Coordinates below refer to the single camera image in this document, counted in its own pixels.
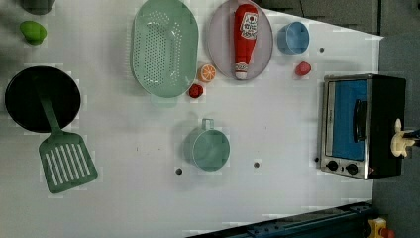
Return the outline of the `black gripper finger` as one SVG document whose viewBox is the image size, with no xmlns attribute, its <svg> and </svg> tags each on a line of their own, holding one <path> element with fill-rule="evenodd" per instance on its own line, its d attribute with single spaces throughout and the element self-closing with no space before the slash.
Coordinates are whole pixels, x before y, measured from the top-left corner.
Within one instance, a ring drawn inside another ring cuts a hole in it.
<svg viewBox="0 0 420 238">
<path fill-rule="evenodd" d="M 420 139 L 420 130 L 406 132 L 404 133 L 403 138 Z"/>
</svg>

